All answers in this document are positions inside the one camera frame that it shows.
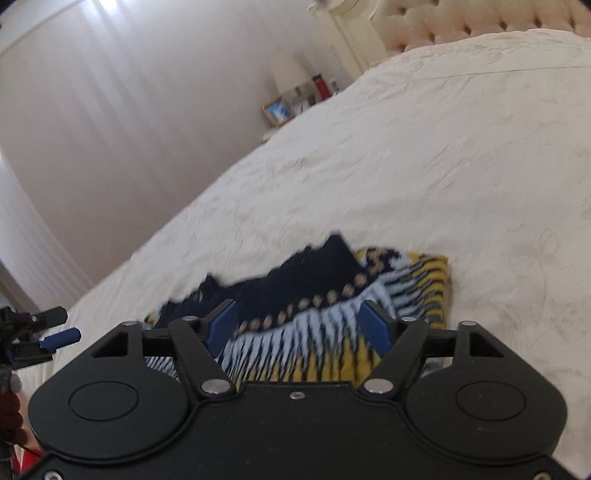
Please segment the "navy yellow patterned knit sweater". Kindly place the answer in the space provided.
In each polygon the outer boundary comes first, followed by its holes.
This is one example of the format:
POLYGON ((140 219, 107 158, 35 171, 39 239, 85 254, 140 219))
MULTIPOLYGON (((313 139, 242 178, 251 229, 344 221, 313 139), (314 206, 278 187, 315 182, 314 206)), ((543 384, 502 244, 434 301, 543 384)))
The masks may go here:
POLYGON ((360 331, 363 302, 394 318, 445 325, 448 258, 383 246, 353 251, 339 234, 305 247, 264 276, 223 285, 207 276, 188 297, 144 320, 147 329, 204 318, 225 300, 238 323, 214 358, 236 386, 365 380, 381 356, 360 331))

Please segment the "white embroidered bedspread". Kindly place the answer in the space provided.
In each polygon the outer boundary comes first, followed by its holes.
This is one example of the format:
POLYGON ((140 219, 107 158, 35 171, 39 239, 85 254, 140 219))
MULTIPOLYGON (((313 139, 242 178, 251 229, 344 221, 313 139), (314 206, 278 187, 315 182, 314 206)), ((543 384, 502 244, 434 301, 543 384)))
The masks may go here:
POLYGON ((384 62, 232 166, 70 311, 81 342, 207 275, 259 277, 334 232, 448 258, 445 321, 479 322, 568 405, 557 449, 590 470, 590 42, 489 34, 384 62))

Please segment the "small white nightstand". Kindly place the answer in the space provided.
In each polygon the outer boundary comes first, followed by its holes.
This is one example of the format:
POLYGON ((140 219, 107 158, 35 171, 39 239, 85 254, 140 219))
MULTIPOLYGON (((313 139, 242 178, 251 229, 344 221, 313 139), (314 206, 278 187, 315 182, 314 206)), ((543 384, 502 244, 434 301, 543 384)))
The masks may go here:
POLYGON ((266 142, 269 142, 270 139, 273 138, 273 136, 276 135, 278 132, 280 132, 279 127, 271 128, 271 129, 267 130, 266 132, 264 132, 263 137, 262 137, 262 144, 266 144, 266 142))

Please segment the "white sheer curtain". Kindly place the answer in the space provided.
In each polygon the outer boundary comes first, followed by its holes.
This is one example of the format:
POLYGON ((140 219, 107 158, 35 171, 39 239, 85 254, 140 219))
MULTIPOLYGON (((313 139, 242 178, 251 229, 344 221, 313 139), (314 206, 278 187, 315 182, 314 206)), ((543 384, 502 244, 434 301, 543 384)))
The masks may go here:
POLYGON ((266 130, 270 64, 341 76, 304 1, 21 1, 1 28, 1 258, 69 306, 266 130))

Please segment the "small desk clock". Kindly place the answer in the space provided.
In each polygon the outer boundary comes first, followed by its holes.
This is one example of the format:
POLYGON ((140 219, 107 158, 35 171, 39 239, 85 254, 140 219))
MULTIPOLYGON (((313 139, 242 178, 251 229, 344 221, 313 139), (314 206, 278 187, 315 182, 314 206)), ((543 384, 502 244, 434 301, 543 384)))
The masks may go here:
POLYGON ((297 89, 295 91, 294 99, 291 102, 291 107, 294 110, 294 114, 298 116, 311 108, 311 106, 314 106, 315 102, 317 102, 317 100, 315 100, 314 94, 308 94, 307 92, 297 89))

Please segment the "red bottle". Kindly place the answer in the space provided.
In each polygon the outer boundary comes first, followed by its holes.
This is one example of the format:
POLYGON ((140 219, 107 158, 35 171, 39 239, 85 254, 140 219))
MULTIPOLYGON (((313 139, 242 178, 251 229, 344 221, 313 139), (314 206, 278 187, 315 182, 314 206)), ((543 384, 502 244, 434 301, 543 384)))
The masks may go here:
POLYGON ((317 74, 312 78, 312 81, 315 84, 315 87, 318 90, 318 94, 322 98, 322 100, 327 100, 332 97, 332 91, 329 89, 327 82, 322 77, 322 74, 317 74))

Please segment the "small white jar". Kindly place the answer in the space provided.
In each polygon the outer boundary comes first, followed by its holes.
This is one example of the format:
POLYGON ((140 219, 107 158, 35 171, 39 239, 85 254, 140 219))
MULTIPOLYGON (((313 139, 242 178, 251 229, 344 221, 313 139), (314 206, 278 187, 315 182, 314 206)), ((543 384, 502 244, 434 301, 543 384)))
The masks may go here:
POLYGON ((332 93, 334 94, 337 94, 342 90, 342 87, 339 86, 339 80, 337 78, 329 80, 329 86, 331 86, 332 93))

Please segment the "white table lamp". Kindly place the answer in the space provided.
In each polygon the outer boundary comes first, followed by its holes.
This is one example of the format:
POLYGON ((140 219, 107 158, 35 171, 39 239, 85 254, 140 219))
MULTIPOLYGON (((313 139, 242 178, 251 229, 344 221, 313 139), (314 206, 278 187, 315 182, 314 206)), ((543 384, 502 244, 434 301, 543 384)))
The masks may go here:
POLYGON ((270 70, 274 83, 276 83, 277 92, 287 100, 293 100, 300 96, 301 90, 311 79, 308 71, 294 55, 277 52, 271 57, 270 70))

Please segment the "cream tufted headboard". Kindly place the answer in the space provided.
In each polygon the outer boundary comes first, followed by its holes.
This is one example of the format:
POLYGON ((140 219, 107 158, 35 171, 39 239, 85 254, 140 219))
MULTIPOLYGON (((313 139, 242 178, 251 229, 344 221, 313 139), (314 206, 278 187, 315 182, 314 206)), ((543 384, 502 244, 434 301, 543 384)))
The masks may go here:
POLYGON ((486 34, 558 30, 588 38, 590 3, 558 0, 380 1, 370 25, 387 59, 486 34))

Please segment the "gold picture frame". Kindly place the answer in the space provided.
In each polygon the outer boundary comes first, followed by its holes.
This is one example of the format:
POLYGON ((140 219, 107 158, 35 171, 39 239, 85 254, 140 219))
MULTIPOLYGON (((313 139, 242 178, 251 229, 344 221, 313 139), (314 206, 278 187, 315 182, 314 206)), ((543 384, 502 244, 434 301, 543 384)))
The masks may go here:
POLYGON ((276 128, 287 124, 296 117, 293 110, 288 107, 287 102, 281 96, 264 104, 262 112, 270 125, 276 128))

